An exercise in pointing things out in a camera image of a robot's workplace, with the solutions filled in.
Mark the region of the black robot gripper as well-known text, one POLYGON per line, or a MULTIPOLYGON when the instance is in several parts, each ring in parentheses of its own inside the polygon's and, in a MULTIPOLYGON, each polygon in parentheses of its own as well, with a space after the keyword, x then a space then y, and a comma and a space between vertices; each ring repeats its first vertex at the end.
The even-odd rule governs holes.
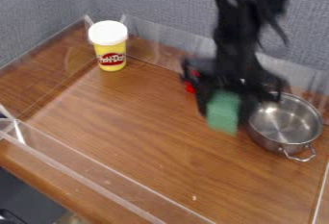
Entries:
POLYGON ((183 80, 183 74, 190 69, 201 73, 195 97, 198 111, 202 115, 206 115, 207 103, 218 90, 237 93, 241 97, 238 124, 245 125, 260 102, 278 102, 285 80, 268 71, 260 62, 256 63, 256 68, 246 72, 250 80, 231 76, 223 71, 215 72, 214 66, 215 59, 213 58, 183 58, 181 79, 183 80))

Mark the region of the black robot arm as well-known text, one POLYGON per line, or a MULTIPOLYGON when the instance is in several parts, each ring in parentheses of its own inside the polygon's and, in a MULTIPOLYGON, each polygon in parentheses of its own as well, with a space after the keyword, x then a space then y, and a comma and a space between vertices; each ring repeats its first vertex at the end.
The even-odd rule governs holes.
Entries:
POLYGON ((230 131, 246 123, 257 105, 277 102, 286 81, 268 70, 256 55, 262 28, 282 31, 278 17, 286 0, 214 0, 215 54, 182 60, 181 78, 195 93, 197 107, 209 125, 230 131))

